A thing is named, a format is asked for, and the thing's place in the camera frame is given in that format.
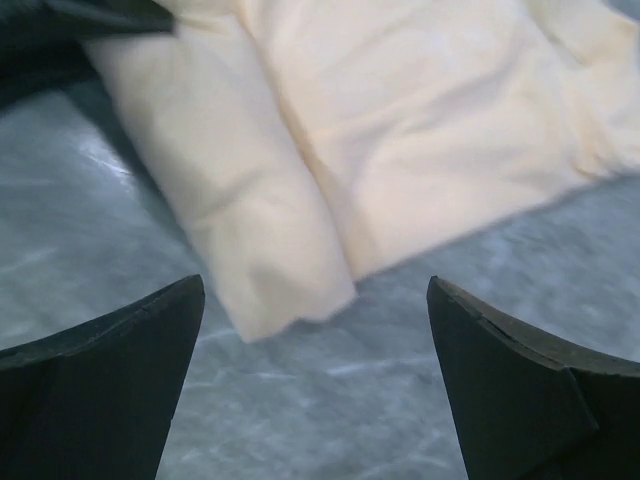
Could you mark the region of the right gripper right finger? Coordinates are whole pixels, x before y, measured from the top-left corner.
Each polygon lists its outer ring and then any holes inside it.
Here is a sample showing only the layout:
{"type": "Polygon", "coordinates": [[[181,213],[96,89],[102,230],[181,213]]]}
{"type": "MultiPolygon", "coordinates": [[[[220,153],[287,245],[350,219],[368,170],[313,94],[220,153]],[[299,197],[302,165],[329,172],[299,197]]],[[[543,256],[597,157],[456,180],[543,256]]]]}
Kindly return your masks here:
{"type": "Polygon", "coordinates": [[[469,478],[638,479],[638,363],[550,334],[439,277],[427,304],[469,478]]]}

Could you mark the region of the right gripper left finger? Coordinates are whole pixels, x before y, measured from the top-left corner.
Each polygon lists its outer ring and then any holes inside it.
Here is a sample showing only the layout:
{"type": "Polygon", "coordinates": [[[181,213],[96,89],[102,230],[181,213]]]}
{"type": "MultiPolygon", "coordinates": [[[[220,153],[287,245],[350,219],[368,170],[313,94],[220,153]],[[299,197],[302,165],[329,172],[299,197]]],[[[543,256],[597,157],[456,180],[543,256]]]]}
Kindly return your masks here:
{"type": "Polygon", "coordinates": [[[192,275],[2,350],[2,478],[155,478],[204,304],[192,275]]]}

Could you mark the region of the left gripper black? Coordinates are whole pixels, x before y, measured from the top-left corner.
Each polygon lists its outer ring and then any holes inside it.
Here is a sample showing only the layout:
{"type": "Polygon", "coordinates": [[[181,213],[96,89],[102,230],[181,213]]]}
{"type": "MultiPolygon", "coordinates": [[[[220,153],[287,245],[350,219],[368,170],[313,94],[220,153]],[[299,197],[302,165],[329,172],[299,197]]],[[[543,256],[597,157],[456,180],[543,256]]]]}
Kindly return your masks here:
{"type": "Polygon", "coordinates": [[[173,28],[154,1],[3,1],[1,106],[86,75],[84,41],[173,28]]]}

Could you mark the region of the cream yellow t shirt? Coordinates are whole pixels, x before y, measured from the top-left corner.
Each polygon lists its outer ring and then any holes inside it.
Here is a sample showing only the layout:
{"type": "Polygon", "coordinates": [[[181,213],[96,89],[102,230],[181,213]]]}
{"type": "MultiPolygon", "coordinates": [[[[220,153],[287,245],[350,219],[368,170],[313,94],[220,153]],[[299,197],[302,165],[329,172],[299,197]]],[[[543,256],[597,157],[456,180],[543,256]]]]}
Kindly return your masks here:
{"type": "Polygon", "coordinates": [[[606,1],[170,1],[89,41],[239,335],[639,167],[639,23],[606,1]]]}

